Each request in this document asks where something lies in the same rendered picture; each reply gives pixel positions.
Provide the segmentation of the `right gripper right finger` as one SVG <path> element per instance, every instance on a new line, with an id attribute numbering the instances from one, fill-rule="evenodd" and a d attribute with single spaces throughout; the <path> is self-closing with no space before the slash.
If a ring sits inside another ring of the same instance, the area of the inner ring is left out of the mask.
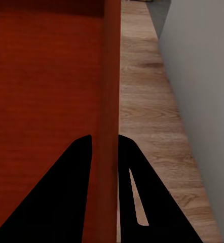
<path id="1" fill-rule="evenodd" d="M 137 222 L 130 172 L 149 226 Z M 119 135 L 121 243 L 203 243 L 132 139 Z"/>

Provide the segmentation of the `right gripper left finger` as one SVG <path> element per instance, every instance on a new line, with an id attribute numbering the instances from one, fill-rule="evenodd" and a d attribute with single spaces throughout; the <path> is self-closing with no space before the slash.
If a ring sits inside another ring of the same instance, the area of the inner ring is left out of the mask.
<path id="1" fill-rule="evenodd" d="M 74 140 L 0 227 L 0 243 L 82 243 L 92 137 Z"/>

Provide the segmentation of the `storage box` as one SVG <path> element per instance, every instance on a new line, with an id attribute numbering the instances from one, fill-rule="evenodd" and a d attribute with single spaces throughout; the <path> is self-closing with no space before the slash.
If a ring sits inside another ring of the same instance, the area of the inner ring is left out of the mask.
<path id="1" fill-rule="evenodd" d="M 0 0 L 0 227 L 92 137 L 82 243 L 117 243 L 121 0 Z"/>

